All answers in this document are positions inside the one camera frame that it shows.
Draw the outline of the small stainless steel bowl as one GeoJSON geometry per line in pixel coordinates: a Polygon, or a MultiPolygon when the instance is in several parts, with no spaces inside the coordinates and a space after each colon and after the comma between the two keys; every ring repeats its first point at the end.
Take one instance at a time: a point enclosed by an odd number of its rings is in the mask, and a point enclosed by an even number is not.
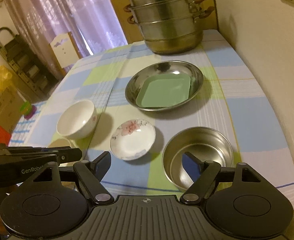
{"type": "Polygon", "coordinates": [[[190,152],[201,161],[216,161],[223,167],[233,167],[230,142],[219,131],[209,127],[192,127],[177,133],[164,148],[162,164],[166,177],[180,191],[193,182],[182,166],[182,155],[190,152]]]}

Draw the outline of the small floral white saucer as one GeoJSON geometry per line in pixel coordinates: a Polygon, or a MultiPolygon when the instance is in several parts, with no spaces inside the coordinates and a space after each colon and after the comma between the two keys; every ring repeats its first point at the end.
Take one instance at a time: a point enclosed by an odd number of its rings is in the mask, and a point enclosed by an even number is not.
{"type": "Polygon", "coordinates": [[[132,119],[122,123],[112,134],[112,154],[124,161],[136,160],[152,148],[156,140],[155,128],[144,119],[132,119]]]}

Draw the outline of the blue grid patterned cloth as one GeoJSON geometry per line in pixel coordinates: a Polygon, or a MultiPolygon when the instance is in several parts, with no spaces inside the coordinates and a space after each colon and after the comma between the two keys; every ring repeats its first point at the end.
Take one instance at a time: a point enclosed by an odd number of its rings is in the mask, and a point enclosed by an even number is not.
{"type": "Polygon", "coordinates": [[[34,127],[37,118],[40,116],[42,109],[44,108],[46,101],[35,103],[36,111],[35,114],[28,120],[23,116],[18,121],[18,124],[14,128],[9,146],[22,146],[26,142],[29,133],[34,127]]]}

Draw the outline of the cardboard box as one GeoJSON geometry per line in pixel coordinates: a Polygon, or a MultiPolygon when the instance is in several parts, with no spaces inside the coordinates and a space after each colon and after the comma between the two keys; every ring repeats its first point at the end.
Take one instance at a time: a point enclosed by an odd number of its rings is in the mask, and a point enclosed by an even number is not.
{"type": "Polygon", "coordinates": [[[7,87],[0,94],[0,126],[10,134],[22,117],[20,108],[24,102],[24,98],[14,87],[7,87]]]}

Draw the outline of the white ceramic floral bowl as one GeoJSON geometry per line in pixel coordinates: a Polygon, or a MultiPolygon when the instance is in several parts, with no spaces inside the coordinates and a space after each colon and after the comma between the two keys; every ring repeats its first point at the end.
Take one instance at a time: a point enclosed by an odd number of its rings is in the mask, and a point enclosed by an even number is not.
{"type": "Polygon", "coordinates": [[[95,129],[97,109],[90,100],[81,100],[68,107],[56,125],[57,133],[70,140],[83,139],[95,129]]]}

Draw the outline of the green and purple cups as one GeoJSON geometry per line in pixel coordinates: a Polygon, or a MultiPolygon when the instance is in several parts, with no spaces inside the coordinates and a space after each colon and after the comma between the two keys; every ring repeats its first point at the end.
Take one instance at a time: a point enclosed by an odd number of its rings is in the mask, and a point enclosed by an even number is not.
{"type": "Polygon", "coordinates": [[[32,116],[36,113],[36,110],[37,107],[31,104],[29,101],[24,102],[22,107],[20,108],[20,112],[26,120],[32,118],[32,116]]]}

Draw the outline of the checkered pastel tablecloth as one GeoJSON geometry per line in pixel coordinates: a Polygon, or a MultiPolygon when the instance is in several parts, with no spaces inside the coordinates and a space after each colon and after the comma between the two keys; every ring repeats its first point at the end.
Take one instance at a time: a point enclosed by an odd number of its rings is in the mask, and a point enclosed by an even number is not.
{"type": "Polygon", "coordinates": [[[156,129],[155,144],[144,157],[112,158],[103,185],[114,196],[178,194],[163,172],[163,148],[178,132],[204,126],[222,133],[231,143],[235,162],[251,165],[294,207],[294,164],[282,128],[260,85],[218,31],[206,30],[197,48],[180,55],[157,55],[144,42],[136,42],[79,60],[46,101],[22,146],[46,147],[56,140],[61,114],[84,99],[94,102],[99,114],[94,133],[75,142],[88,160],[110,149],[112,133],[127,120],[142,118],[156,129]],[[197,96],[163,113],[144,113],[131,106],[125,98],[131,77],[170,60],[189,62],[202,71],[204,83],[197,96]]]}

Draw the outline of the yellow plastic bag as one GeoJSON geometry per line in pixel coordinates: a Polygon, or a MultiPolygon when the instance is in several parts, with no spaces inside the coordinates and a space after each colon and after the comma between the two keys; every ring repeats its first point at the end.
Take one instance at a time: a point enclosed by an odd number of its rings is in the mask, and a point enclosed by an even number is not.
{"type": "Polygon", "coordinates": [[[12,72],[9,69],[3,65],[0,66],[0,93],[8,87],[13,87],[12,77],[12,72]]]}

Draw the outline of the green square plastic plate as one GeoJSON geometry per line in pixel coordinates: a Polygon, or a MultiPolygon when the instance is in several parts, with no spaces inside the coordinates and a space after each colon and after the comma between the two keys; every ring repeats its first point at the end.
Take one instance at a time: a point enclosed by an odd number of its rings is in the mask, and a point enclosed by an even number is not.
{"type": "Polygon", "coordinates": [[[189,98],[190,76],[159,74],[148,77],[136,98],[143,108],[163,108],[178,105],[189,98]]]}

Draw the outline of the large stainless steel basin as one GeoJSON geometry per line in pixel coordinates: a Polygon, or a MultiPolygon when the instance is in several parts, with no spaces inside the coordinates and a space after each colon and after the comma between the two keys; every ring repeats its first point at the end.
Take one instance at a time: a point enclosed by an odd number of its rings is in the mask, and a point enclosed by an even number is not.
{"type": "Polygon", "coordinates": [[[125,97],[145,112],[164,112],[180,107],[200,91],[204,76],[197,66],[184,61],[152,64],[128,82],[125,97]]]}

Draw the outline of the dark folding rack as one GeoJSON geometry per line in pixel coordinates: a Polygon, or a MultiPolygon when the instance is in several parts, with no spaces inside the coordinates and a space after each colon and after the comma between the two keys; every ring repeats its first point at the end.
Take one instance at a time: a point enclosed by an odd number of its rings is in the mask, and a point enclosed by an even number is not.
{"type": "Polygon", "coordinates": [[[7,44],[0,41],[0,55],[40,100],[48,99],[58,79],[33,53],[20,35],[15,35],[8,27],[1,27],[0,34],[3,31],[8,32],[12,40],[7,44]]]}

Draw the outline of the white wooden chair back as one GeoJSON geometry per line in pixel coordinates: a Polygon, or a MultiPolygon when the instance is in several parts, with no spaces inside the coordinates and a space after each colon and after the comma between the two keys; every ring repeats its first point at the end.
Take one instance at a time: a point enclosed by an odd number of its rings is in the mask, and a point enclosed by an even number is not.
{"type": "Polygon", "coordinates": [[[80,50],[70,31],[57,35],[49,45],[62,69],[72,67],[82,58],[80,50]]]}

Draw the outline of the purple lace curtain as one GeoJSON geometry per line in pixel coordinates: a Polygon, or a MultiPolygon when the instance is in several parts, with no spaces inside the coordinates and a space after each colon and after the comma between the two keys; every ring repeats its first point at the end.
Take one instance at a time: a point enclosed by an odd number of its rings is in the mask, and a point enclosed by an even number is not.
{"type": "Polygon", "coordinates": [[[18,34],[58,80],[50,42],[70,32],[83,57],[127,44],[110,0],[4,0],[18,34]]]}

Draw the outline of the stacked stainless steel steamer pot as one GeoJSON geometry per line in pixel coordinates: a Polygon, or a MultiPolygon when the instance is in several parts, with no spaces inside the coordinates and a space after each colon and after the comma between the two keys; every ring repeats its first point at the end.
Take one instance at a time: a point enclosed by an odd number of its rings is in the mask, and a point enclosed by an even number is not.
{"type": "Polygon", "coordinates": [[[206,0],[130,0],[124,8],[138,25],[146,46],[155,54],[179,54],[197,47],[203,39],[201,20],[215,10],[200,4],[206,0]]]}

